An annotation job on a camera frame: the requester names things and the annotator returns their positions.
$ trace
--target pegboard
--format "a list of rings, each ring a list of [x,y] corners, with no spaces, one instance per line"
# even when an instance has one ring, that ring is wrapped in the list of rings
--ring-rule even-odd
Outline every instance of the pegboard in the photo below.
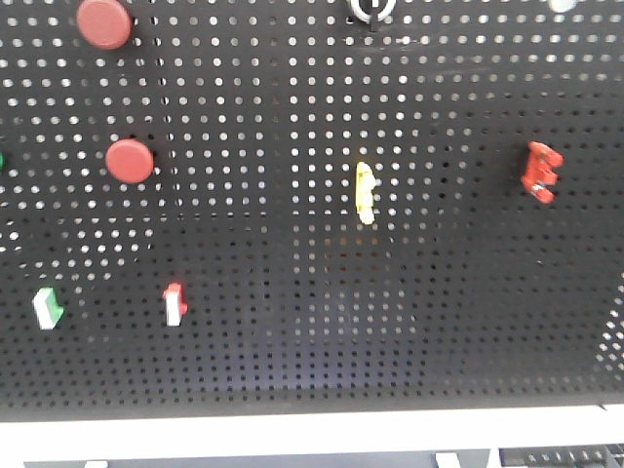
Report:
[[[399,0],[375,33],[338,0],[125,5],[105,52],[75,0],[2,1],[2,420],[623,403],[619,2]],[[105,168],[125,137],[144,183]],[[531,140],[566,157],[549,206]]]

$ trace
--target red round knob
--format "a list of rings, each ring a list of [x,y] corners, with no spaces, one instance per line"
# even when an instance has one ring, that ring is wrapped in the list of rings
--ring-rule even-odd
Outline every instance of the red round knob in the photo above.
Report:
[[[154,156],[140,141],[120,139],[106,152],[106,168],[119,181],[140,183],[154,171]]]
[[[84,0],[76,15],[78,30],[99,49],[119,49],[128,42],[132,20],[117,0]]]

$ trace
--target green object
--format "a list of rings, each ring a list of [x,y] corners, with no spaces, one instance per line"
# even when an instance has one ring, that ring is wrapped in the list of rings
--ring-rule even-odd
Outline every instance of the green object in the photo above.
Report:
[[[46,291],[46,293],[49,293],[48,297],[46,298],[46,304],[48,304],[48,307],[50,308],[50,318],[52,319],[52,322],[56,325],[59,322],[60,317],[62,317],[62,314],[65,313],[65,309],[63,309],[59,305],[55,290],[53,290],[52,288],[43,288],[43,290]]]
[[[52,330],[65,312],[65,309],[59,305],[53,288],[41,288],[32,299],[32,304],[35,307],[41,330]]]

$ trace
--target white surface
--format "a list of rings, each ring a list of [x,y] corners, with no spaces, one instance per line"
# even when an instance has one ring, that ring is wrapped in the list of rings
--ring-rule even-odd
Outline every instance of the white surface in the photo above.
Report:
[[[24,461],[455,451],[617,444],[622,421],[624,406],[295,414],[4,423],[0,440]]]
[[[438,468],[461,468],[457,453],[436,453],[436,463]]]
[[[35,308],[41,330],[52,330],[56,325],[52,320],[50,307],[48,307],[48,298],[51,294],[50,290],[39,290],[34,299],[32,299],[32,305]]]
[[[25,468],[25,465],[22,461],[7,459],[4,457],[4,455],[2,456],[2,458],[0,458],[0,463],[2,464],[3,468]]]

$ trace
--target red and white clip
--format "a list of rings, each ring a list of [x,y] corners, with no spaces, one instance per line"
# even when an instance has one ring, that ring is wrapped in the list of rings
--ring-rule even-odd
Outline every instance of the red and white clip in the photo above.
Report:
[[[188,305],[184,302],[182,295],[182,285],[180,283],[171,283],[165,293],[165,307],[167,308],[167,326],[179,327],[182,321],[182,315],[188,310]]]
[[[523,185],[528,193],[542,203],[552,203],[555,194],[546,188],[546,185],[555,185],[559,178],[553,172],[564,164],[564,156],[543,143],[532,141],[528,144],[530,150],[526,172],[522,177]]]

